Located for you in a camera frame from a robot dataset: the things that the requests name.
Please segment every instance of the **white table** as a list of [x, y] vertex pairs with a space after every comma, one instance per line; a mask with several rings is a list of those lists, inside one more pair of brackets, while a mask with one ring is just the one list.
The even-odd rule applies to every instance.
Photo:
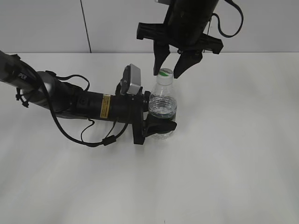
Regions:
[[[20, 56], [36, 70], [82, 74], [91, 91], [113, 94], [130, 63], [145, 90], [155, 82], [153, 54]], [[116, 143], [87, 148], [1, 83], [0, 223], [299, 223], [299, 53], [205, 54], [175, 86], [171, 138], [135, 146], [129, 126]], [[77, 138], [89, 124], [61, 123]], [[85, 139], [101, 140], [111, 125], [97, 122]]]

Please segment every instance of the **yellow warning label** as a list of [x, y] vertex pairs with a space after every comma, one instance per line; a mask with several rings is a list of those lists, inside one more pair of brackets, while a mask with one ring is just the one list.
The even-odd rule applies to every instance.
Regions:
[[100, 118], [108, 118], [109, 107], [110, 107], [110, 95], [104, 94]]

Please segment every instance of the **robot end effector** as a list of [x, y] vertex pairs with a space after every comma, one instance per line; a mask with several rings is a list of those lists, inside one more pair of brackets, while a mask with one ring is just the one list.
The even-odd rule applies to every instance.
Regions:
[[222, 41], [203, 33], [213, 15], [218, 19], [218, 30], [224, 37], [230, 38], [237, 35], [243, 25], [243, 13], [232, 0], [225, 1], [235, 7], [242, 18], [241, 25], [234, 35], [226, 35], [222, 32], [219, 16], [213, 13], [219, 0], [156, 1], [169, 5], [164, 22], [162, 24], [139, 23], [137, 29], [137, 39], [146, 38], [154, 41], [155, 76], [170, 54], [169, 45], [178, 48], [178, 53], [181, 55], [174, 68], [175, 78], [199, 63], [203, 57], [203, 50], [212, 51], [214, 54], [221, 52]]

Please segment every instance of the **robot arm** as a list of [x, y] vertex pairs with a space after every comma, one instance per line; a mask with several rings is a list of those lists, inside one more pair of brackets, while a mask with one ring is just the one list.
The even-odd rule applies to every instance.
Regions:
[[210, 50], [214, 54], [221, 52], [222, 41], [203, 33], [213, 15], [217, 17], [218, 30], [224, 37], [230, 38], [237, 35], [243, 25], [243, 13], [232, 0], [225, 1], [235, 7], [242, 18], [241, 25], [234, 35], [226, 35], [222, 32], [219, 16], [213, 13], [219, 0], [156, 1], [169, 5], [164, 22], [162, 24], [139, 23], [137, 30], [137, 39], [154, 40], [155, 76], [170, 54], [169, 45], [178, 48], [178, 53], [181, 55], [174, 68], [175, 78], [178, 78], [191, 66], [199, 63], [202, 59], [203, 50]]
[[[10, 56], [0, 51], [0, 81], [17, 88], [16, 99], [22, 101], [23, 106], [28, 107], [31, 102], [50, 110], [60, 132], [78, 144], [89, 147], [109, 145], [116, 142], [128, 124], [132, 124], [134, 144], [142, 145], [146, 137], [173, 131], [177, 126], [173, 121], [153, 116], [147, 116], [146, 120], [143, 120], [143, 112], [148, 111], [150, 92], [142, 93], [141, 71], [132, 64], [125, 68], [115, 95], [90, 92], [88, 88], [83, 90], [71, 83], [60, 81], [70, 77], [58, 77], [52, 71], [36, 72], [17, 55]], [[125, 125], [119, 134], [107, 136], [101, 142], [90, 143], [69, 136], [57, 117], [106, 120]]]

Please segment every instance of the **black cable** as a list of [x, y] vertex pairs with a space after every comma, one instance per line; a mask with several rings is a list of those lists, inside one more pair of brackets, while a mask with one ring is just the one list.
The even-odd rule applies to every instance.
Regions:
[[125, 130], [127, 129], [128, 125], [129, 125], [130, 117], [131, 117], [131, 105], [129, 106], [127, 122], [124, 125], [124, 127], [122, 128], [122, 130], [115, 136], [116, 138], [119, 138], [125, 132]]
[[106, 135], [106, 137], [105, 138], [107, 138], [108, 137], [108, 135], [110, 135], [110, 133], [112, 132], [112, 130], [114, 129], [114, 127], [115, 127], [115, 124], [116, 124], [116, 120], [113, 122], [113, 125], [112, 125], [112, 128], [110, 129], [110, 131], [108, 132], [108, 134]]
[[84, 80], [88, 83], [88, 84], [87, 84], [87, 87], [85, 88], [84, 91], [88, 91], [88, 90], [89, 90], [90, 83], [89, 83], [88, 79], [85, 78], [85, 77], [82, 76], [82, 75], [71, 75], [71, 76], [66, 76], [66, 77], [55, 76], [55, 78], [57, 78], [57, 79], [59, 79], [59, 80], [62, 80], [62, 81], [69, 80], [70, 78], [73, 78], [73, 77], [79, 77], [79, 78], [84, 79]]
[[91, 126], [93, 126], [94, 124], [95, 124], [95, 121], [94, 120], [91, 120], [90, 118], [88, 119], [90, 122], [92, 122], [92, 124], [91, 125], [89, 125], [89, 126], [87, 126], [86, 128], [84, 128], [83, 129], [83, 131], [81, 132], [81, 135], [80, 135], [80, 137], [81, 137], [81, 141], [83, 141], [83, 133], [88, 129], [88, 128], [90, 128]]
[[235, 34], [233, 34], [233, 35], [227, 35], [227, 34], [223, 33], [223, 31], [221, 30], [221, 26], [220, 26], [220, 17], [219, 17], [219, 15], [216, 14], [216, 13], [213, 13], [212, 16], [216, 16], [216, 18], [218, 20], [218, 30], [219, 30], [219, 33], [222, 36], [226, 37], [226, 38], [231, 38], [233, 36], [236, 36], [241, 31], [242, 26], [243, 26], [243, 22], [244, 22], [244, 15], [243, 15], [243, 12], [242, 12], [241, 8], [237, 4], [235, 4], [232, 0], [225, 0], [225, 1], [228, 4], [232, 5], [233, 7], [235, 7], [238, 10], [238, 12], [240, 13], [240, 15], [241, 15], [241, 24], [240, 24], [240, 27], [237, 30], [237, 32]]
[[94, 121], [91, 120], [91, 119], [88, 119], [89, 121], [92, 122], [91, 125], [89, 125], [87, 128], [85, 128], [83, 130], [83, 132], [81, 133], [81, 141], [80, 140], [77, 140], [73, 137], [71, 137], [68, 133], [65, 132], [65, 130], [62, 128], [62, 126], [60, 125], [58, 119], [57, 119], [57, 116], [55, 114], [55, 111], [54, 111], [54, 108], [53, 108], [53, 105], [52, 105], [52, 102], [51, 102], [51, 99], [50, 99], [50, 96], [49, 96], [49, 93], [47, 91], [47, 88], [42, 80], [42, 78], [40, 77], [40, 75], [28, 64], [26, 64], [25, 62], [21, 61], [21, 64], [24, 65], [28, 70], [30, 70], [33, 75], [36, 77], [37, 81], [39, 82], [40, 84], [40, 88], [42, 89], [46, 99], [47, 99], [47, 103], [48, 103], [48, 106], [49, 106], [49, 110], [50, 110], [50, 113], [51, 113], [51, 116], [54, 120], [54, 123], [56, 124], [57, 128], [59, 129], [59, 131], [69, 140], [73, 141], [73, 142], [76, 142], [80, 145], [85, 145], [85, 146], [88, 146], [88, 147], [97, 147], [99, 145], [108, 145], [108, 144], [111, 144], [113, 142], [116, 141], [117, 138], [119, 138], [126, 130], [126, 128], [128, 127], [128, 124], [129, 124], [129, 121], [130, 121], [130, 117], [131, 117], [131, 106], [129, 106], [129, 112], [128, 112], [128, 119], [127, 119], [127, 122], [126, 124], [124, 125], [124, 127], [122, 128], [122, 130], [116, 135], [116, 136], [109, 136], [109, 137], [106, 137], [103, 139], [103, 141], [101, 142], [84, 142], [83, 141], [83, 132], [88, 129], [89, 127], [91, 127], [92, 125], [94, 125]]
[[40, 75], [32, 68], [30, 67], [30, 65], [26, 64], [25, 62], [23, 61], [20, 61], [22, 65], [24, 65], [27, 69], [29, 69], [33, 75], [36, 77], [37, 81], [39, 82], [39, 84], [41, 85], [41, 89], [47, 99], [47, 102], [48, 102], [48, 106], [49, 106], [49, 110], [50, 110], [50, 113], [51, 113], [51, 116], [57, 126], [57, 128], [60, 130], [60, 132], [69, 140], [73, 141], [73, 142], [76, 142], [80, 145], [85, 145], [85, 146], [89, 146], [89, 147], [97, 147], [99, 145], [103, 145], [103, 141], [101, 142], [95, 142], [95, 143], [91, 143], [91, 142], [83, 142], [83, 141], [80, 141], [80, 140], [77, 140], [73, 137], [71, 137], [68, 133], [65, 132], [65, 130], [61, 127], [58, 119], [57, 119], [57, 116], [54, 112], [54, 108], [53, 108], [53, 105], [52, 105], [52, 102], [51, 102], [51, 99], [50, 99], [50, 96], [49, 96], [49, 93], [46, 89], [46, 86], [42, 80], [42, 78], [40, 77]]

